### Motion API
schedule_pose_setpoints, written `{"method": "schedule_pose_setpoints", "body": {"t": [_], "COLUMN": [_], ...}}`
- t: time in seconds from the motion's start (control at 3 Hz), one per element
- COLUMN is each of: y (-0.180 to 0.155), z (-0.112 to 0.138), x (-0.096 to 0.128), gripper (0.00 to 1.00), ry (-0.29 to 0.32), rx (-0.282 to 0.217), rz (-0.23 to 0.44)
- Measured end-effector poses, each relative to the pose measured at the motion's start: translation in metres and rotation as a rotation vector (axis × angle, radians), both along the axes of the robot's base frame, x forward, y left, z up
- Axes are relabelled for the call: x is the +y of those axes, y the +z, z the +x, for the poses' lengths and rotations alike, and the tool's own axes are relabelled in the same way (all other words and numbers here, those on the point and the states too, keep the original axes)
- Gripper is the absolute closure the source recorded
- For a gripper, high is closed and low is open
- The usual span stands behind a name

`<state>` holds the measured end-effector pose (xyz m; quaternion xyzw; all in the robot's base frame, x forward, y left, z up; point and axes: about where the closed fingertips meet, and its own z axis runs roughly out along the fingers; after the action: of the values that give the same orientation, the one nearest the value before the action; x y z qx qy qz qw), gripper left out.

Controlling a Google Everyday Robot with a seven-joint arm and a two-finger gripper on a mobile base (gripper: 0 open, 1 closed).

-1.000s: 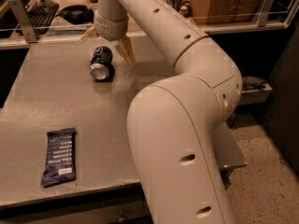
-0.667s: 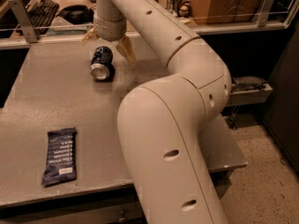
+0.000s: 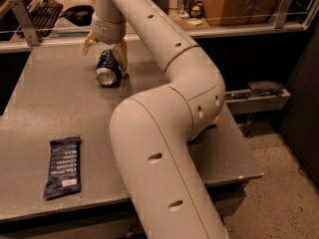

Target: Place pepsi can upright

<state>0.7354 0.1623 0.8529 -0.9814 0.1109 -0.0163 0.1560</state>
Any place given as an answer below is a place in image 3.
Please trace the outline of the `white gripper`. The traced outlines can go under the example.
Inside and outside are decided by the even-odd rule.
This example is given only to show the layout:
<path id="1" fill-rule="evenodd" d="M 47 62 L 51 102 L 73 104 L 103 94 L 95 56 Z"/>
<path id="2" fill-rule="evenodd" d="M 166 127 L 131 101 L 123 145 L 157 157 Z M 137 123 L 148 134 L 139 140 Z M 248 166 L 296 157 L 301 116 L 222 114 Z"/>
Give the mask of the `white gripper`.
<path id="1" fill-rule="evenodd" d="M 91 32 L 84 40 L 81 53 L 87 55 L 89 49 L 98 44 L 99 41 L 108 45 L 116 44 L 113 47 L 113 53 L 121 70 L 125 72 L 128 67 L 127 42 L 123 40 L 126 35 L 126 25 L 127 20 L 124 17 L 116 20 L 105 20 L 99 17 L 97 13 L 94 13 L 91 22 Z"/>

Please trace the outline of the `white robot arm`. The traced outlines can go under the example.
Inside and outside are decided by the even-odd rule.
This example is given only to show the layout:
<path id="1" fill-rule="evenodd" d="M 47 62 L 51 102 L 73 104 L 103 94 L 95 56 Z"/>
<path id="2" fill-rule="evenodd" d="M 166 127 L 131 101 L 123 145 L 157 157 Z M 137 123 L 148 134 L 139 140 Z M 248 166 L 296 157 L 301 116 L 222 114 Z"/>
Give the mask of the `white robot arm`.
<path id="1" fill-rule="evenodd" d="M 87 39 L 116 44 L 128 27 L 167 78 L 122 101 L 110 121 L 113 154 L 147 237 L 228 239 L 187 148 L 222 110 L 222 75 L 152 0 L 96 0 Z"/>

